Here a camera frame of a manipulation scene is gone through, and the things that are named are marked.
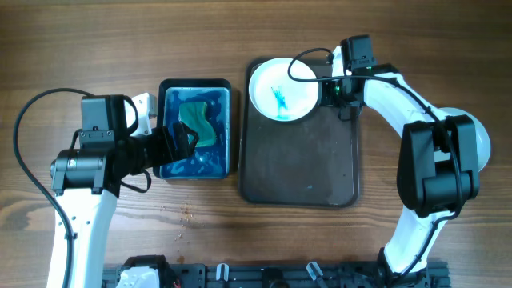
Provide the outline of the green yellow sponge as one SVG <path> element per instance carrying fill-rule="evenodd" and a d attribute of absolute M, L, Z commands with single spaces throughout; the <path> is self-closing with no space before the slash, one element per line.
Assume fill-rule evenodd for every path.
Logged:
<path fill-rule="evenodd" d="M 217 141 L 214 128 L 206 118 L 205 102 L 185 102 L 179 107 L 179 120 L 198 134 L 196 147 L 212 146 Z"/>

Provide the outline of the white plate blue stain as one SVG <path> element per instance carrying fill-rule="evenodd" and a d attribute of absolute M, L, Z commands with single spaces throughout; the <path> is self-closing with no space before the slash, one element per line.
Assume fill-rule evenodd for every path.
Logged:
<path fill-rule="evenodd" d="M 317 105 L 319 83 L 293 80 L 288 75 L 291 62 L 291 58 L 272 58 L 250 76 L 250 100 L 260 114 L 271 120 L 299 120 Z"/>

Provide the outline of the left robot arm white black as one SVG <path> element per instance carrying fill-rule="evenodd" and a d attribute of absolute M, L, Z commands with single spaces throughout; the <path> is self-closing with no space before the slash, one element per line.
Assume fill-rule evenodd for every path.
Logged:
<path fill-rule="evenodd" d="M 78 132 L 80 147 L 62 150 L 52 163 L 56 215 L 48 287 L 100 287 L 110 222 L 128 175 L 188 158 L 199 142 L 184 122 L 136 135 L 136 124 Z"/>

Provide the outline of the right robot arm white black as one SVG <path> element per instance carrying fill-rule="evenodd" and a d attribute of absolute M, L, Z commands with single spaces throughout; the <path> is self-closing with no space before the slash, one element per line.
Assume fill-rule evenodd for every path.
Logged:
<path fill-rule="evenodd" d="M 328 95 L 377 111 L 398 133 L 397 189 L 403 204 L 394 234 L 381 248 L 380 286 L 416 284 L 444 225 L 478 195 L 485 166 L 485 132 L 467 113 L 449 114 L 415 92 L 392 65 L 333 66 L 322 84 Z"/>

